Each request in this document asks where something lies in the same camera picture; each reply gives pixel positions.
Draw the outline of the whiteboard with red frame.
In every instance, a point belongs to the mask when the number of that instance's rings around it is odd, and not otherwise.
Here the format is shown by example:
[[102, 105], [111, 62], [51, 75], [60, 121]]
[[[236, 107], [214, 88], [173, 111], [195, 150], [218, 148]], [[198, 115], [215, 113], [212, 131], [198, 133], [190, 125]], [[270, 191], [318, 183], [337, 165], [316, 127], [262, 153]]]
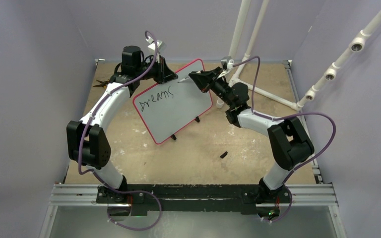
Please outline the whiteboard with red frame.
[[204, 63], [195, 59], [176, 71], [178, 79], [154, 84], [133, 97], [132, 103], [155, 144], [162, 144], [212, 108], [211, 94], [202, 93], [191, 79], [178, 83], [200, 70], [205, 70]]

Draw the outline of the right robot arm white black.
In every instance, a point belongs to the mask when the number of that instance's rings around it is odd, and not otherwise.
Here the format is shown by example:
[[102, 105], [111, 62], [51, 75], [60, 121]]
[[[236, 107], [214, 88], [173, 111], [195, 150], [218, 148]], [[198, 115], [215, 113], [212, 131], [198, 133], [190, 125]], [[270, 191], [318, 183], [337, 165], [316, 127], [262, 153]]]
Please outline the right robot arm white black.
[[192, 71], [189, 78], [202, 93], [214, 92], [229, 107], [228, 122], [268, 137], [274, 164], [260, 179], [256, 200], [270, 202], [284, 187], [284, 181], [296, 165], [307, 160], [315, 149], [297, 117], [278, 119], [261, 114], [248, 105], [249, 88], [244, 83], [230, 86], [220, 67], [210, 71]]

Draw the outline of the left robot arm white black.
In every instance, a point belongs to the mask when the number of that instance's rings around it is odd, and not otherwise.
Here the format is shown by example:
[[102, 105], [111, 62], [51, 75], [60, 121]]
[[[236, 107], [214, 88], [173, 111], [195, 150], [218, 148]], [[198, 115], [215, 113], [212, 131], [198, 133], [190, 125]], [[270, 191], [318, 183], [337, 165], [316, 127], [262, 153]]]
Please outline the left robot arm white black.
[[125, 176], [110, 161], [111, 148], [105, 131], [141, 80], [153, 79], [163, 84], [178, 78], [160, 55], [162, 47], [159, 40], [150, 43], [151, 54], [147, 57], [138, 46], [124, 47], [122, 61], [115, 66], [101, 98], [79, 121], [72, 120], [66, 127], [68, 156], [77, 162], [78, 172], [93, 173], [116, 203], [124, 202], [129, 191]]

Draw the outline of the black marker cap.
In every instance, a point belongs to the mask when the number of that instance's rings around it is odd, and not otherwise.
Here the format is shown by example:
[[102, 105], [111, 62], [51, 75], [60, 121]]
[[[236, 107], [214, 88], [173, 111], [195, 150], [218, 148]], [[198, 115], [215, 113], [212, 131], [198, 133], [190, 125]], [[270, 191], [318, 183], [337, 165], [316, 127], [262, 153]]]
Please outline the black marker cap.
[[223, 159], [223, 158], [225, 158], [225, 157], [227, 156], [227, 154], [228, 154], [228, 152], [225, 151], [225, 152], [222, 153], [219, 157], [220, 157], [221, 159]]

